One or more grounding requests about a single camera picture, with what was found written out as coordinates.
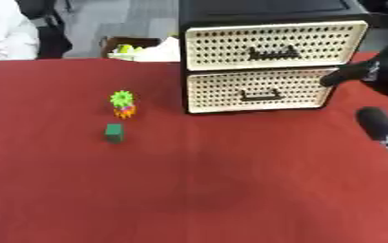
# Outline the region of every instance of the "black chair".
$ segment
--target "black chair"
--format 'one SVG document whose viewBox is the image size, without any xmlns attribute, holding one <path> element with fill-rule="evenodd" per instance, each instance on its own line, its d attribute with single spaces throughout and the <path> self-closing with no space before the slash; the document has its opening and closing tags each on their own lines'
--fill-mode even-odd
<svg viewBox="0 0 388 243">
<path fill-rule="evenodd" d="M 388 0 L 360 0 L 366 9 L 371 12 L 385 12 Z"/>
<path fill-rule="evenodd" d="M 28 19 L 44 19 L 46 22 L 45 27 L 38 27 L 40 39 L 38 58 L 62 58 L 72 48 L 72 44 L 65 36 L 65 22 L 55 9 L 56 0 L 16 0 L 16 2 Z"/>
</svg>

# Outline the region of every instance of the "red tablecloth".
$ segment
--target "red tablecloth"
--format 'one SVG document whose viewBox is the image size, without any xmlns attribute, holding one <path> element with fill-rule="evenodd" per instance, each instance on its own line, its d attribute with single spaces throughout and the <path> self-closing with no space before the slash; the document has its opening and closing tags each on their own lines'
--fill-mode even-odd
<svg viewBox="0 0 388 243">
<path fill-rule="evenodd" d="M 388 151 L 354 118 L 388 98 L 193 117 L 178 69 L 0 63 L 0 243 L 388 243 Z M 139 113 L 110 144 L 120 89 Z"/>
</svg>

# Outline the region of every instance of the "yellow object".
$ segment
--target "yellow object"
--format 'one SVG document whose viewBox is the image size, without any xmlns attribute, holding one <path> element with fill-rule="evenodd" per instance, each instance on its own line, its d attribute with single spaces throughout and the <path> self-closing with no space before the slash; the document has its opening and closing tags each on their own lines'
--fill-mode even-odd
<svg viewBox="0 0 388 243">
<path fill-rule="evenodd" d="M 119 53 L 131 54 L 133 52 L 135 52 L 135 49 L 132 47 L 132 45 L 120 45 Z"/>
</svg>

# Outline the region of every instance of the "person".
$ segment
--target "person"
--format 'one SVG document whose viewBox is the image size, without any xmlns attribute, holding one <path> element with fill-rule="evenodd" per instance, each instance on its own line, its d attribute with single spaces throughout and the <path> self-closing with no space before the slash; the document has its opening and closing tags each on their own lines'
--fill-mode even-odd
<svg viewBox="0 0 388 243">
<path fill-rule="evenodd" d="M 333 86 L 351 80 L 360 80 L 376 92 L 388 96 L 388 47 L 370 60 L 340 66 L 337 71 L 322 77 L 321 85 Z M 388 114 L 377 107 L 364 107 L 358 111 L 357 120 L 372 140 L 388 148 Z"/>
<path fill-rule="evenodd" d="M 0 60 L 36 59 L 39 45 L 37 28 L 15 0 L 0 0 Z"/>
</svg>

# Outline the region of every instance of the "green cube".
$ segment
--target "green cube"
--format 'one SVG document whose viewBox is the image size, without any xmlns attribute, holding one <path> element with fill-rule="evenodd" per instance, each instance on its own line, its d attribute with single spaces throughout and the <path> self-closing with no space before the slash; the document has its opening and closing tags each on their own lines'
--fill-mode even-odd
<svg viewBox="0 0 388 243">
<path fill-rule="evenodd" d="M 123 130 L 121 124 L 107 124 L 105 136 L 106 139 L 113 143 L 122 142 Z"/>
</svg>

